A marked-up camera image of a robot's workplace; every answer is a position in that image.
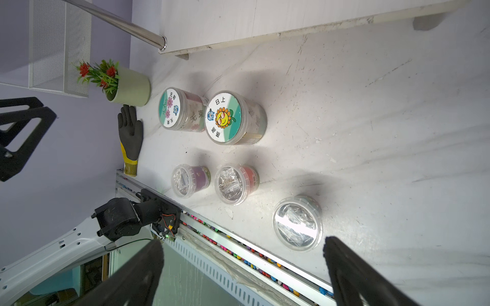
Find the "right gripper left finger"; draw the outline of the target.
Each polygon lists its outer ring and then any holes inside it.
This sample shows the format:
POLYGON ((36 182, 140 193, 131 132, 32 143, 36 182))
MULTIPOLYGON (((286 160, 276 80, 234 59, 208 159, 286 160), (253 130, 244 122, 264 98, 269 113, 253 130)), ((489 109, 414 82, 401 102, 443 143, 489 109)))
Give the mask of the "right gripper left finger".
POLYGON ((77 305, 152 305, 163 267, 162 244, 152 240, 77 305))

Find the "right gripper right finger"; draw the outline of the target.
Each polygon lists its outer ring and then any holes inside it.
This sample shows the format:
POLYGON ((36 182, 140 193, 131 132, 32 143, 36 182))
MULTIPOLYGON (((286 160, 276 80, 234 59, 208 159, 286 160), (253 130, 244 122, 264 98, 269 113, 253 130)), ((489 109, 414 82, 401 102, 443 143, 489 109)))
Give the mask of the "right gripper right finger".
POLYGON ((326 237, 324 258, 338 305, 416 305, 337 237, 326 237))

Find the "seed jar purple flower lid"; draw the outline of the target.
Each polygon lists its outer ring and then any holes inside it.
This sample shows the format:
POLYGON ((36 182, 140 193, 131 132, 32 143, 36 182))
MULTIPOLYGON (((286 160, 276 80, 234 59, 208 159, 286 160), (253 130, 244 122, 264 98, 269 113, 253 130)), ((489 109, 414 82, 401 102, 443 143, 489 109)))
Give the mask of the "seed jar purple flower lid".
POLYGON ((164 90, 158 105, 160 124, 171 131, 200 133, 205 130, 204 111, 208 100, 175 87, 164 90))

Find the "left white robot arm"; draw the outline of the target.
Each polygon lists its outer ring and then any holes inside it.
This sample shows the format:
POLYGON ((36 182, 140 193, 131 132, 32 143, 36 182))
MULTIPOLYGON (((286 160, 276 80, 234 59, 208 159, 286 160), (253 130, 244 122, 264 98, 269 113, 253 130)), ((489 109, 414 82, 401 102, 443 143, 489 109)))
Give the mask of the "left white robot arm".
MULTIPOLYGON (((26 109, 1 113, 1 181, 18 174, 33 154, 57 115, 35 97, 1 100, 1 107, 26 109)), ((143 197, 134 203, 114 198, 64 236, 1 268, 1 305, 13 305, 43 281, 65 269, 72 269, 114 249, 123 237, 138 234, 141 228, 162 218, 163 201, 143 197)))

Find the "seed jar sunflower lid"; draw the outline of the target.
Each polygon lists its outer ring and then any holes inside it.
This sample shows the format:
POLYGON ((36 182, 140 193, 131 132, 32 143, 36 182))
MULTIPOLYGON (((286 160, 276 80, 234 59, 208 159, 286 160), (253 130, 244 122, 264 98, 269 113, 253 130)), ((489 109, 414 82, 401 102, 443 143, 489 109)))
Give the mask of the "seed jar sunflower lid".
POLYGON ((220 91, 205 109, 205 131, 218 145, 252 145, 267 129, 261 105, 232 91, 220 91))

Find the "white two-tier shelf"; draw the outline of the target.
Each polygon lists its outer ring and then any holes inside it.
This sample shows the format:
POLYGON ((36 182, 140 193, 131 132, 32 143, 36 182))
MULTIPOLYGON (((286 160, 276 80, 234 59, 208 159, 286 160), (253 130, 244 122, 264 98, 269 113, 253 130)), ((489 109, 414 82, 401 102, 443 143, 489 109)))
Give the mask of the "white two-tier shelf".
POLYGON ((159 33, 88 1, 74 5, 158 49, 189 54, 279 38, 446 14, 466 1, 161 1, 159 33))

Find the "small clear jar right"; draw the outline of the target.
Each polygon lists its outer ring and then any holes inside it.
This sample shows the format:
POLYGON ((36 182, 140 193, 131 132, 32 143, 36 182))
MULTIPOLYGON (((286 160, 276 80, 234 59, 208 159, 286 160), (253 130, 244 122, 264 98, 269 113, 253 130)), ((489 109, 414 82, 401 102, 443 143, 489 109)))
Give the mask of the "small clear jar right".
POLYGON ((309 196, 283 199, 274 209, 272 226, 284 246, 297 252, 311 251, 323 235, 322 209, 309 196))

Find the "small clear jar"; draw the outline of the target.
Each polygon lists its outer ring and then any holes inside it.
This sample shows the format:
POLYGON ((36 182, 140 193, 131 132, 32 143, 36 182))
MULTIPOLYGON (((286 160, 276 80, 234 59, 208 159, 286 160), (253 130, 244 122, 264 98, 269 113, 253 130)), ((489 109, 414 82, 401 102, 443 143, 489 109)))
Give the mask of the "small clear jar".
POLYGON ((180 198, 189 198, 209 187, 211 173, 205 166, 180 164, 172 172, 172 189, 180 198))
POLYGON ((322 209, 309 196, 283 199, 274 209, 272 226, 284 246, 297 252, 311 251, 323 235, 322 209))
POLYGON ((218 198, 228 205, 240 205, 255 192, 260 184, 259 174, 251 166, 226 164, 215 176, 214 187, 218 198))

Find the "small clear jar left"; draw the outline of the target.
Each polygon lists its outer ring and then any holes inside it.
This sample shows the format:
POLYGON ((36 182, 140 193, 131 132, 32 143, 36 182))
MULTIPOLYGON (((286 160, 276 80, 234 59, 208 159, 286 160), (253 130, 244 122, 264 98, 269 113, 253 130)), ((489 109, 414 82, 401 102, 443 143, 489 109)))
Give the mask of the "small clear jar left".
POLYGON ((172 189, 180 198, 189 198, 209 187, 211 173, 205 166, 180 164, 172 172, 172 189))

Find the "black rubber glove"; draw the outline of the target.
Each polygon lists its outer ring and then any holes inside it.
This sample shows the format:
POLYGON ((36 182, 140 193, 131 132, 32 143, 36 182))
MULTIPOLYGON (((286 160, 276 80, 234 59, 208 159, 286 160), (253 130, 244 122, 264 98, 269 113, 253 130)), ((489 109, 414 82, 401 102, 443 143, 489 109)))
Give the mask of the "black rubber glove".
POLYGON ((119 140, 124 160, 124 173, 137 176, 139 154, 144 139, 142 121, 137 119, 136 108, 123 105, 117 115, 119 140))

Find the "small red flower pot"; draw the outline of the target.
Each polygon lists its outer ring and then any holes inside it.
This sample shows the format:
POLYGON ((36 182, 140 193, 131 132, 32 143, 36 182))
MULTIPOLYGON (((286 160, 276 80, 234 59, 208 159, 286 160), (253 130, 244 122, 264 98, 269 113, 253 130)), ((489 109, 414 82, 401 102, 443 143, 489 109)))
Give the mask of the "small red flower pot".
POLYGON ((113 60, 90 64, 80 61, 75 66, 78 82, 99 87, 111 103, 143 107, 151 95, 149 78, 137 71, 125 68, 113 60))

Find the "small clear jar middle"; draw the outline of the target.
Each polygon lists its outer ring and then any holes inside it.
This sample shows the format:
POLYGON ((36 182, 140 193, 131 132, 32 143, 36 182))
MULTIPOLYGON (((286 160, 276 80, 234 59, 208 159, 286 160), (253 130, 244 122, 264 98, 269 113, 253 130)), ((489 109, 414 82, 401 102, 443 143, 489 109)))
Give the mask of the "small clear jar middle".
POLYGON ((259 174, 251 166, 226 164, 215 176, 214 187, 218 198, 228 205, 240 205, 255 192, 260 184, 259 174))

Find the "white mesh wall rack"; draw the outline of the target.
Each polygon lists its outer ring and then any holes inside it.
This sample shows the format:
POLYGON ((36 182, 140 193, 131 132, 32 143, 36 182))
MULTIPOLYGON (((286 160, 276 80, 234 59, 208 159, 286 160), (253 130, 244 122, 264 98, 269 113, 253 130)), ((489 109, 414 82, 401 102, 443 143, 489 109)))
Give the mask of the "white mesh wall rack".
POLYGON ((64 1, 1 1, 1 84, 78 98, 91 58, 91 16, 64 1))

